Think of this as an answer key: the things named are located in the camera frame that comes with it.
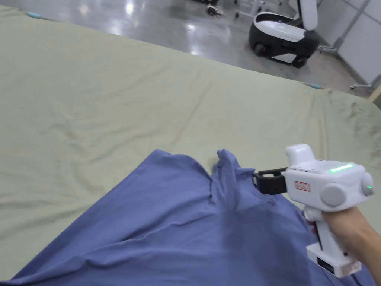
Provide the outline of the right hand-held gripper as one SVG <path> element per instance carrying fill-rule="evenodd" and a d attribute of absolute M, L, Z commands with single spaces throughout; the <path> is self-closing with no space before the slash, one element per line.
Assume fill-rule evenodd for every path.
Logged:
<path fill-rule="evenodd" d="M 288 168 L 253 174 L 255 188 L 262 194 L 288 193 L 292 201 L 304 205 L 304 215 L 318 237 L 306 247 L 311 261 L 338 278 L 360 271 L 360 262 L 331 233 L 322 212 L 343 211 L 367 201 L 374 194 L 371 174 L 353 162 L 318 160 L 306 144 L 287 147 L 286 155 Z"/>

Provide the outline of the person's right hand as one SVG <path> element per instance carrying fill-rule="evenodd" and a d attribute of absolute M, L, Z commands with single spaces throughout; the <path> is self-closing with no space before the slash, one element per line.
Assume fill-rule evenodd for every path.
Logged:
<path fill-rule="evenodd" d="M 322 212 L 321 214 L 340 244 L 356 260 L 365 263 L 365 248 L 368 238 L 373 233 L 373 228 L 359 208 L 352 207 L 338 212 Z"/>

